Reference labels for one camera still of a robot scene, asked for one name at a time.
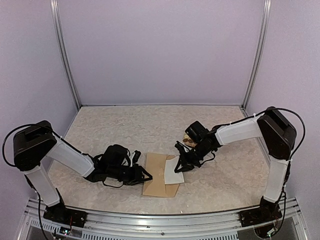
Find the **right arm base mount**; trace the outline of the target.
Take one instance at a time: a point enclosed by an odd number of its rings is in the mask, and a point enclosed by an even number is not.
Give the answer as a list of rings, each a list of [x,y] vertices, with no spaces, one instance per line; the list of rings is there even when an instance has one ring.
[[[270,202],[264,199],[264,197],[260,199],[258,207],[239,212],[239,219],[242,227],[259,225],[282,217],[279,199],[276,202]]]

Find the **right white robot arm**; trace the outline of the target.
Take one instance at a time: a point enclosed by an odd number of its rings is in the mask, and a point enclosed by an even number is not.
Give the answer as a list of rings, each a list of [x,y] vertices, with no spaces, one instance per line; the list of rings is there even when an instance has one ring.
[[[283,112],[289,110],[270,106],[257,114],[215,125],[212,129],[195,121],[185,130],[195,146],[188,148],[179,141],[175,144],[179,156],[174,172],[183,173],[195,167],[200,168],[205,156],[214,154],[222,146],[255,139],[268,165],[266,188],[255,216],[260,222],[268,221],[277,211],[293,155],[298,149],[295,145],[297,130]]]

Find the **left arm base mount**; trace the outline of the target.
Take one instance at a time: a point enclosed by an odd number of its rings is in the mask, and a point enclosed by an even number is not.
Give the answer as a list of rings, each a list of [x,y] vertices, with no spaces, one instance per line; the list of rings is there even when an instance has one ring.
[[[85,211],[66,207],[62,200],[53,206],[46,206],[43,214],[46,220],[79,228],[84,227],[87,216],[88,213]]]

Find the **cream lined letter paper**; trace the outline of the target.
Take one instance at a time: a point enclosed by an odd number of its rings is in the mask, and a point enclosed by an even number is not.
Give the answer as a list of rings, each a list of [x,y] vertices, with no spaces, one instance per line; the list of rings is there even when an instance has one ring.
[[[185,182],[184,175],[182,172],[175,172],[175,168],[178,164],[179,157],[176,156],[172,159],[167,159],[165,162],[164,169],[164,184],[175,185],[183,184]]]

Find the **brown kraft envelope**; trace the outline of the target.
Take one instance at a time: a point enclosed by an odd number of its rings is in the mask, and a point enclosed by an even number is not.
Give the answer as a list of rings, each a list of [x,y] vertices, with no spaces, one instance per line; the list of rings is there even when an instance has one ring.
[[[180,184],[165,184],[166,161],[172,160],[174,155],[148,152],[146,154],[145,169],[152,175],[152,180],[143,184],[142,195],[147,197],[174,198]]]

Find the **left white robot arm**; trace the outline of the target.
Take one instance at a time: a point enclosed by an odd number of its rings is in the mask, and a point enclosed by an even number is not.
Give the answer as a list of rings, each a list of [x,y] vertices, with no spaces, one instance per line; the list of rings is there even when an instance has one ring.
[[[58,162],[91,183],[115,179],[122,186],[134,186],[151,181],[153,176],[138,164],[141,152],[114,144],[104,153],[91,156],[71,145],[52,128],[47,120],[26,124],[12,131],[14,166],[18,168],[37,191],[49,212],[63,223],[70,211],[52,183],[43,160]]]

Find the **round sticker seal sheet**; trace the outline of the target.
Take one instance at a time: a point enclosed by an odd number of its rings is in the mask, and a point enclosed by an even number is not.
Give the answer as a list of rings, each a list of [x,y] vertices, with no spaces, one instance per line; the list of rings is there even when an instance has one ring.
[[[187,133],[184,133],[183,138],[182,138],[182,142],[184,145],[193,148],[195,147],[197,144],[188,136]]]

